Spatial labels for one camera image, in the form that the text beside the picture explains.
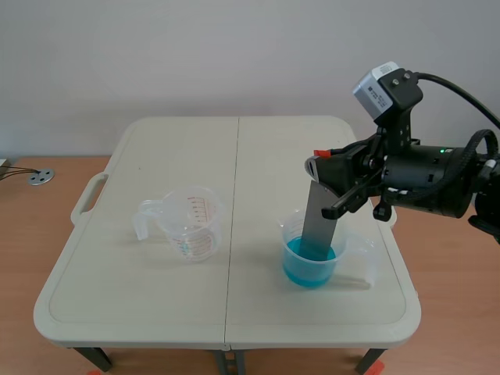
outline black cable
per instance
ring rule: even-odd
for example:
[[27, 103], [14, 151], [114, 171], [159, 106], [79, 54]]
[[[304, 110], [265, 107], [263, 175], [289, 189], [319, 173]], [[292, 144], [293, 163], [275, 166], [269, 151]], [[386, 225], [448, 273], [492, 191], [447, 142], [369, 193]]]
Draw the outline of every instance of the black cable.
[[486, 141], [487, 157], [493, 159], [498, 154], [498, 142], [495, 133], [489, 129], [478, 130], [464, 148], [460, 162], [451, 167], [436, 184], [423, 191], [415, 193], [409, 192], [405, 195], [390, 191], [387, 191], [385, 194], [394, 197], [398, 202], [412, 202], [424, 199], [429, 195], [439, 192], [442, 188], [446, 187], [446, 185], [458, 178], [464, 169], [467, 168], [470, 161], [476, 157], [476, 148], [483, 139]]
[[20, 166], [0, 166], [0, 168], [7, 168], [9, 170], [29, 170], [30, 172], [40, 173], [39, 170], [34, 170], [33, 168], [23, 168]]
[[483, 113], [498, 129], [500, 129], [500, 119], [497, 116], [495, 116], [493, 112], [490, 111], [483, 103], [474, 98], [471, 94], [469, 94], [461, 87], [457, 86], [456, 84], [453, 84], [449, 80], [435, 76], [433, 74], [429, 73], [415, 73], [415, 74], [417, 80], [429, 80], [431, 82], [444, 86], [445, 88], [455, 92], [457, 95], [460, 95], [462, 98], [464, 98], [474, 107], [476, 107], [476, 109], [478, 109], [479, 112]]
[[26, 174], [26, 173], [33, 173], [33, 172], [31, 170], [18, 170], [16, 172], [7, 172], [0, 175], [0, 181], [8, 177], [15, 176], [17, 174]]

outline white wall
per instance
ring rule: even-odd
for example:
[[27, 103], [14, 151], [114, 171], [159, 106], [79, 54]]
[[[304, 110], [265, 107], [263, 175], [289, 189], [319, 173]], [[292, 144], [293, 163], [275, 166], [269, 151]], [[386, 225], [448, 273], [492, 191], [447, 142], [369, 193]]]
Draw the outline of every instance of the white wall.
[[[394, 60], [500, 113], [498, 0], [1, 0], [0, 153], [109, 154], [150, 115], [335, 115], [375, 126], [355, 82]], [[482, 127], [422, 83], [413, 135], [458, 145]]]

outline plastic measuring cup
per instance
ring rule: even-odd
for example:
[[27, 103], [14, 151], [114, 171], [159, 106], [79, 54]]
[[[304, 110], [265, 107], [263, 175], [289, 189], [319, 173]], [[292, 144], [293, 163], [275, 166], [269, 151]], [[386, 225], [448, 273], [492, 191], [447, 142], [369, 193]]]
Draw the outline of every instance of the plastic measuring cup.
[[148, 237], [148, 218], [166, 233], [170, 244], [191, 261], [210, 257], [221, 240], [223, 205], [206, 187], [172, 191], [159, 201], [143, 201], [132, 217], [137, 239]]
[[350, 231], [345, 218], [337, 221], [327, 260], [315, 261], [298, 255], [304, 228], [305, 210], [291, 214], [282, 224], [283, 270], [294, 283], [317, 288], [331, 278], [335, 267], [346, 253], [358, 253], [366, 259], [366, 282], [373, 286], [377, 277], [377, 249], [375, 244]]

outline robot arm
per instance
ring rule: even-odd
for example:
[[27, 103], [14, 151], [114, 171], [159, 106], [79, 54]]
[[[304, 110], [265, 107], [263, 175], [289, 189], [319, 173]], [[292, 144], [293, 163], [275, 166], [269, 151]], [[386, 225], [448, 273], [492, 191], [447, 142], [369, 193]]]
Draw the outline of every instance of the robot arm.
[[[411, 137], [410, 113], [423, 99], [419, 80], [441, 84], [479, 109], [495, 126], [500, 120], [474, 97], [440, 77], [413, 73], [388, 62], [371, 70], [353, 94], [372, 116], [377, 132], [344, 148], [315, 151], [305, 169], [319, 184], [339, 197], [323, 207], [324, 219], [353, 213], [368, 197], [380, 196], [373, 210], [388, 221], [391, 207], [462, 217], [473, 195], [477, 215], [469, 222], [500, 238], [500, 165], [498, 142], [491, 130], [479, 130], [463, 148], [424, 146]], [[485, 140], [487, 154], [476, 152]]]

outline table leg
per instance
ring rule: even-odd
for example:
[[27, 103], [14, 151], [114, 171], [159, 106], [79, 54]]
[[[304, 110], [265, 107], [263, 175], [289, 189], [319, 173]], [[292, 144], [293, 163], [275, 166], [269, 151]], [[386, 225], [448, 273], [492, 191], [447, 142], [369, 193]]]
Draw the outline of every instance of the table leg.
[[234, 350], [234, 361], [236, 362], [237, 375], [245, 375], [245, 351]]
[[370, 349], [365, 356], [359, 361], [355, 371], [359, 375], [363, 375], [368, 369], [379, 359], [386, 349]]
[[91, 361], [101, 371], [108, 371], [113, 366], [106, 353], [101, 348], [73, 348], [83, 357]]
[[226, 353], [222, 350], [212, 350], [213, 356], [216, 358], [217, 368], [220, 375], [229, 375], [227, 369]]

